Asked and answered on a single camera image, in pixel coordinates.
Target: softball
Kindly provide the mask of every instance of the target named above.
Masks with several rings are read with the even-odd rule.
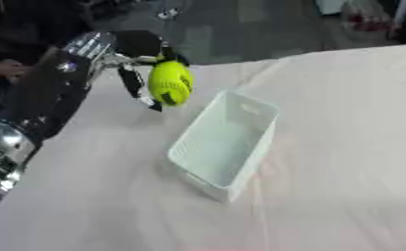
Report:
[[[157,65],[148,79],[148,89],[159,102],[178,106],[186,102],[192,92],[192,75],[186,66],[169,61]]]

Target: gray floor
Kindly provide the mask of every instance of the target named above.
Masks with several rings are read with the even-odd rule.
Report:
[[[180,7],[183,13],[173,21],[160,21],[156,13],[165,7]],[[193,64],[382,45],[348,39],[338,17],[323,18],[313,0],[155,0],[132,4],[97,26],[149,29],[170,40]]]

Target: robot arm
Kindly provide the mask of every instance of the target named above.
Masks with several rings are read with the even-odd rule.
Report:
[[[142,55],[131,50],[125,42],[131,33],[84,34],[56,50],[16,84],[6,99],[7,108],[0,113],[0,201],[21,179],[27,162],[43,141],[58,134],[76,112],[104,69],[117,68],[133,98],[150,109],[162,110],[159,102],[141,96],[143,81],[132,67],[177,57],[157,37],[153,44],[161,53],[153,49],[152,55]]]

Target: white table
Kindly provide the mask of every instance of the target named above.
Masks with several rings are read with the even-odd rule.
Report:
[[[103,75],[0,205],[0,251],[406,250],[406,47],[194,67],[158,114]],[[279,105],[274,144],[230,205],[164,168],[223,89]]]

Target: plastic container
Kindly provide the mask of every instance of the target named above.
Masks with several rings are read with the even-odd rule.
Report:
[[[188,182],[232,201],[269,150],[276,119],[273,105],[222,92],[173,145],[169,160]]]

